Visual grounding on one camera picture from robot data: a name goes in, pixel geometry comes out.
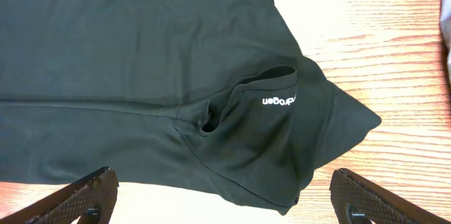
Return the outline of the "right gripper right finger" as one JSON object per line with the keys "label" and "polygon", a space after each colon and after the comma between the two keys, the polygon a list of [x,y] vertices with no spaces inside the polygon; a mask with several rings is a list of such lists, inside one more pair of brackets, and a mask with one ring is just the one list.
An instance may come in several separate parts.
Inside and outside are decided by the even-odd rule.
{"label": "right gripper right finger", "polygon": [[339,224],[450,224],[346,168],[333,172],[329,190]]}

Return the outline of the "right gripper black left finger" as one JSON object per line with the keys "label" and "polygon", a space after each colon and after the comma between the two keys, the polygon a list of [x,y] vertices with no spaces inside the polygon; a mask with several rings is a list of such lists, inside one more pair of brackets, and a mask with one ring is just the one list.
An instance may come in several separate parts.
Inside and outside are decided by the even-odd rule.
{"label": "right gripper black left finger", "polygon": [[5,224],[109,224],[118,178],[102,167],[49,196],[1,219]]}

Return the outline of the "black t-shirt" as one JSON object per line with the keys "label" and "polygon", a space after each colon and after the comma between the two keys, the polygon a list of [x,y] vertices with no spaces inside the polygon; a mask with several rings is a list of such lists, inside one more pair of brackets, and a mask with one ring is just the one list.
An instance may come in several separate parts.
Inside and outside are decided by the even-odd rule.
{"label": "black t-shirt", "polygon": [[1,180],[122,182],[286,214],[380,117],[274,0],[1,0]]}

